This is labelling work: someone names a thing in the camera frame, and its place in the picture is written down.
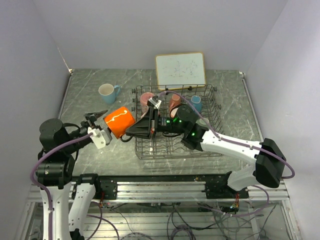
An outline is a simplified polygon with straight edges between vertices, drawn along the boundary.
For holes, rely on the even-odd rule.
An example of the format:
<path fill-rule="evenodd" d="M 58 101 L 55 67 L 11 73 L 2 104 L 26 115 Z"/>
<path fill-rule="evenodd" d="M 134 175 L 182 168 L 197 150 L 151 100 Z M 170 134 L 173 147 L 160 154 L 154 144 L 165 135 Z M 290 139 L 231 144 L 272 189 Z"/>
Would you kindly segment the pink patterned mug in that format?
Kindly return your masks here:
<path fill-rule="evenodd" d="M 146 113 L 148 112 L 148 110 L 150 108 L 148 106 L 148 100 L 154 96 L 155 95 L 151 92 L 145 92 L 140 96 L 139 101 L 140 101 L 141 112 L 142 112 L 140 119 L 142 119 L 146 115 Z"/>

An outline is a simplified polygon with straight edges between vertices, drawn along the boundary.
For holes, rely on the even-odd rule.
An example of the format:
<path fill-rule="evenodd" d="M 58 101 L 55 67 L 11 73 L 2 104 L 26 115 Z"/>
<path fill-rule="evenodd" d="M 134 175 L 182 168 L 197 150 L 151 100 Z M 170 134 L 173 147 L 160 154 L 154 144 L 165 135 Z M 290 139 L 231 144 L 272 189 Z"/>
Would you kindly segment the mint green mug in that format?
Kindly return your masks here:
<path fill-rule="evenodd" d="M 199 118 L 196 123 L 200 126 L 203 126 L 203 127 L 208 127 L 208 124 L 210 123 L 209 119 L 208 118 Z"/>

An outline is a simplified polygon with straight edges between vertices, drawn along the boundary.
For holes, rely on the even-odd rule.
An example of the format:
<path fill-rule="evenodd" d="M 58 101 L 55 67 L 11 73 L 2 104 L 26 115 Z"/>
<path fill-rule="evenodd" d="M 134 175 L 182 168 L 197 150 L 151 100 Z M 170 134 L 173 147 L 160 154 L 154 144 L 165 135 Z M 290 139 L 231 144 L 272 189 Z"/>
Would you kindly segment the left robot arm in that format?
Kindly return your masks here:
<path fill-rule="evenodd" d="M 45 240 L 85 238 L 83 224 L 91 202 L 104 196 L 99 175 L 86 173 L 78 177 L 72 205 L 69 194 L 80 149 L 91 143 L 101 149 L 112 140 L 111 132 L 95 123 L 105 113 L 86 113 L 80 125 L 51 118 L 39 127 L 42 150 L 30 179 L 40 188 Z"/>

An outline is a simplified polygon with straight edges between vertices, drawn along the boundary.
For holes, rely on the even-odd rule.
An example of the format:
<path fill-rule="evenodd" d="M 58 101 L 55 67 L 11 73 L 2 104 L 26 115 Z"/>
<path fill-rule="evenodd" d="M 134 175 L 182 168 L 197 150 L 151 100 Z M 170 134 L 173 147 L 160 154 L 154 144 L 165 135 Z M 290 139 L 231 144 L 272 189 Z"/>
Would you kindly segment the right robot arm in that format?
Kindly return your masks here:
<path fill-rule="evenodd" d="M 159 116 L 158 110 L 150 107 L 125 133 L 140 139 L 153 139 L 156 133 L 177 134 L 182 136 L 180 142 L 189 150 L 213 152 L 244 161 L 247 167 L 227 173 L 220 186 L 226 198 L 256 184 L 273 189 L 279 187 L 286 160 L 272 139 L 246 141 L 214 133 L 207 126 L 197 124 L 198 118 L 186 104 L 178 107 L 174 118 Z"/>

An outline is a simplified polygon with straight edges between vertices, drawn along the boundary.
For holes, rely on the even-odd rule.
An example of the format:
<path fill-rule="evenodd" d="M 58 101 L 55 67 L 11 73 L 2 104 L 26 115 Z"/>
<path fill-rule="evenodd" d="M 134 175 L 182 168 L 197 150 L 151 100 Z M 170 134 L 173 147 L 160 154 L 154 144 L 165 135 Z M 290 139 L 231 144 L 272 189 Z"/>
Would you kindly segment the dark blue textured mug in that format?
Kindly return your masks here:
<path fill-rule="evenodd" d="M 201 113 L 202 111 L 202 98 L 198 95 L 193 95 L 190 99 L 191 104 L 195 107 L 195 109 Z"/>

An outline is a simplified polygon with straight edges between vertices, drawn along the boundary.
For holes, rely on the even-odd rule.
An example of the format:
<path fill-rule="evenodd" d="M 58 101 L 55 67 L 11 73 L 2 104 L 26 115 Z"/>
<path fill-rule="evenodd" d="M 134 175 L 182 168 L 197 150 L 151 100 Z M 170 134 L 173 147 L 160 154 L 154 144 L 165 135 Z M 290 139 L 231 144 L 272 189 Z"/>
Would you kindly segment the orange mug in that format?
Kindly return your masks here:
<path fill-rule="evenodd" d="M 117 139 L 127 143 L 133 138 L 130 136 L 128 139 L 123 139 L 123 136 L 126 134 L 126 129 L 136 122 L 127 107 L 122 106 L 118 108 L 104 117 L 103 120 Z"/>

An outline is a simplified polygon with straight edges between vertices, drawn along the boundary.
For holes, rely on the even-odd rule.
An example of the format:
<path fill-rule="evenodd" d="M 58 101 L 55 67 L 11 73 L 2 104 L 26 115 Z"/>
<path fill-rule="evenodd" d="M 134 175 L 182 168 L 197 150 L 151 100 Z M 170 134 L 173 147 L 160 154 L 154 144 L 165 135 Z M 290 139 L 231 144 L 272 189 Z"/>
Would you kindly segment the yellow framed whiteboard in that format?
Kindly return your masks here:
<path fill-rule="evenodd" d="M 155 70 L 160 91 L 206 85 L 205 61 L 202 52 L 157 55 Z"/>

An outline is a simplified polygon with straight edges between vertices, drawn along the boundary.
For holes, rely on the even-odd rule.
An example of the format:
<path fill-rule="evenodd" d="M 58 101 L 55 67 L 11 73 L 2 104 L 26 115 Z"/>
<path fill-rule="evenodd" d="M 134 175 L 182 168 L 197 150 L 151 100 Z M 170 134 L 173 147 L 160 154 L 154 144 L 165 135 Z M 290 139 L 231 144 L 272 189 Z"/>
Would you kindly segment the light blue mug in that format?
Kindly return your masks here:
<path fill-rule="evenodd" d="M 103 101 L 108 105 L 111 105 L 116 101 L 116 98 L 120 93 L 120 90 L 121 87 L 119 85 L 113 86 L 109 83 L 102 84 L 98 88 L 100 96 L 102 97 Z"/>

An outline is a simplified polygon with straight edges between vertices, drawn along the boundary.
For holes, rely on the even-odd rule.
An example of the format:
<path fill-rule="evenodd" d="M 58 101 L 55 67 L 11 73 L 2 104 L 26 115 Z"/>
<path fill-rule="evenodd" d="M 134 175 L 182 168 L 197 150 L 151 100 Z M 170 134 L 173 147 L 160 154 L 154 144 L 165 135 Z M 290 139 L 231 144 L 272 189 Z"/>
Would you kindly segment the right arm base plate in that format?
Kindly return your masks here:
<path fill-rule="evenodd" d="M 249 197 L 248 189 L 243 188 L 240 191 L 235 191 L 227 186 L 228 178 L 231 171 L 226 174 L 204 174 L 200 175 L 199 180 L 205 182 L 204 193 L 207 199 L 235 199 L 239 195 L 240 199 Z"/>

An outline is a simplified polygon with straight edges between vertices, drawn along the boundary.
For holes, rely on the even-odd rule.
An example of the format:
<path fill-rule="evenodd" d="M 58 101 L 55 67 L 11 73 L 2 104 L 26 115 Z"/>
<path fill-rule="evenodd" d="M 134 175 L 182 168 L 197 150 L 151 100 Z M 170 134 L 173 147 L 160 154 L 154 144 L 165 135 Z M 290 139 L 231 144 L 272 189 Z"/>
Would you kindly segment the aluminium frame rail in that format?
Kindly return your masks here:
<path fill-rule="evenodd" d="M 104 201 L 111 203 L 160 203 L 160 202 L 232 202 L 234 196 L 217 196 L 206 189 L 205 182 L 118 182 L 116 190 Z M 284 182 L 278 188 L 249 186 L 239 194 L 241 201 L 282 201 L 289 200 Z"/>

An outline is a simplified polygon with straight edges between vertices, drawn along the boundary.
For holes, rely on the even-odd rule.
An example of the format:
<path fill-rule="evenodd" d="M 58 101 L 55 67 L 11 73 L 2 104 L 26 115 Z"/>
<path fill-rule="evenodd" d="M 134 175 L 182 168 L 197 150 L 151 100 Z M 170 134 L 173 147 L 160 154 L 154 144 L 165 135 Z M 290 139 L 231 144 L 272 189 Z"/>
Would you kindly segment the small coral mug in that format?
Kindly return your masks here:
<path fill-rule="evenodd" d="M 177 94 L 173 94 L 169 101 L 169 114 L 171 114 L 172 110 L 174 110 L 180 104 L 181 104 L 181 97 Z"/>

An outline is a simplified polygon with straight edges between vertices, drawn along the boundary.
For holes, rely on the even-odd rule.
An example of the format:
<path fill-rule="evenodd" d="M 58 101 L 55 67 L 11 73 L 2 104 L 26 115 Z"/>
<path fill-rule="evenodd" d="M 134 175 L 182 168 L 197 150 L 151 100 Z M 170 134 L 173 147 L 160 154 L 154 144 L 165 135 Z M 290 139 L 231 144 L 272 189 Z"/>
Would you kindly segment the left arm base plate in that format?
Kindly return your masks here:
<path fill-rule="evenodd" d="M 115 200 L 118 193 L 117 183 L 107 176 L 99 176 L 97 173 L 85 173 L 78 177 L 72 179 L 74 181 L 71 190 L 71 199 L 74 200 L 76 197 L 80 196 L 78 193 L 78 185 L 89 183 L 94 185 L 95 194 L 93 195 L 93 200 Z"/>

